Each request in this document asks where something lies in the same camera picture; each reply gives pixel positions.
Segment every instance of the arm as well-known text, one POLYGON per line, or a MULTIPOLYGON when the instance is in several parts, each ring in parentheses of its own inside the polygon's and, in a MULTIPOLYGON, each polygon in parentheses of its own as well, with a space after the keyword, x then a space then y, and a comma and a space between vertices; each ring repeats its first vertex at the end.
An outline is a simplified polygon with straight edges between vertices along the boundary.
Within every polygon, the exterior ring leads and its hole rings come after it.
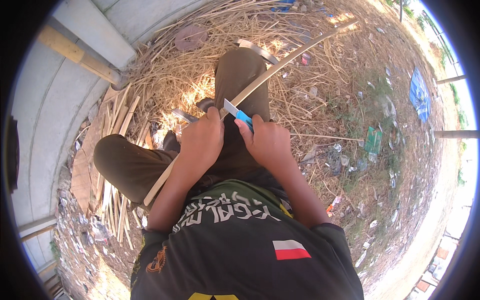
POLYGON ((290 152, 290 133, 286 128, 252 117, 252 133, 247 124, 235 120, 247 150, 282 185, 292 205, 295 219, 308 228, 331 223, 322 202, 301 174, 290 152))
POLYGON ((223 147, 223 132, 223 122, 214 107, 183 131, 177 161, 150 211, 148 231, 171 232, 188 190, 216 162, 223 147))

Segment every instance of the orange emblem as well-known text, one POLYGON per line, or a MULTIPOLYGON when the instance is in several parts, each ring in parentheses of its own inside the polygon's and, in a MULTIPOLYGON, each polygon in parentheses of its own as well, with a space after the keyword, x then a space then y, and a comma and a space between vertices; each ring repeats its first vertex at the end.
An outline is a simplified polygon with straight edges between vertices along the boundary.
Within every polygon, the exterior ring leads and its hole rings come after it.
POLYGON ((165 250, 167 249, 167 246, 164 246, 162 250, 160 250, 153 261, 147 265, 146 271, 147 272, 156 272, 162 270, 163 266, 165 265, 165 261, 167 260, 165 256, 165 250))

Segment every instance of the person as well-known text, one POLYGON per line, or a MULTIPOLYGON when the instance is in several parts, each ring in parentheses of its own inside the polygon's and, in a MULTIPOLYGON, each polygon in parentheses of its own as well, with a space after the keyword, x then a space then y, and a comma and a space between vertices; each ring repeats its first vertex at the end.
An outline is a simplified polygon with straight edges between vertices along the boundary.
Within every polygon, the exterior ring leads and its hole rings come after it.
POLYGON ((254 132, 220 120, 223 99, 263 72, 253 50, 225 53, 215 107, 184 129, 181 147, 166 139, 164 151, 148 150, 120 135, 96 145, 97 169, 133 204, 178 156, 147 207, 131 299, 363 299, 343 229, 301 174, 289 131, 269 121, 267 83, 238 106, 254 132))

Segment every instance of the hand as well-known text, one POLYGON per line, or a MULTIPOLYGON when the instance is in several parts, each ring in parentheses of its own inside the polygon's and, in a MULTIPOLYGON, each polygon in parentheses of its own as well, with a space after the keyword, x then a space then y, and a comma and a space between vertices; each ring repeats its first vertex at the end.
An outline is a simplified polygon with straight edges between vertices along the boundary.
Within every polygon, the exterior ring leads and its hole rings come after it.
POLYGON ((286 166, 297 165, 290 152, 288 129, 272 122, 264 122, 259 115, 252 117, 252 123, 255 133, 250 131, 245 122, 235 119, 245 146, 257 163, 274 176, 286 166))
POLYGON ((210 107, 197 122, 183 130, 177 163, 188 166, 189 172, 200 178, 220 155, 224 130, 218 109, 210 107))

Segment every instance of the left hand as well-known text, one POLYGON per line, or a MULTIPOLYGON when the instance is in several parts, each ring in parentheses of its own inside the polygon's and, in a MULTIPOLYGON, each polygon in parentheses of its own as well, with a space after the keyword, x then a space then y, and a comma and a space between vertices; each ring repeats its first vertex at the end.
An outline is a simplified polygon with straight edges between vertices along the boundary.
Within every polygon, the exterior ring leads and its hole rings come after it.
POLYGON ((225 126, 218 109, 210 107, 197 122, 182 132, 178 163, 200 178, 216 162, 223 147, 225 126))

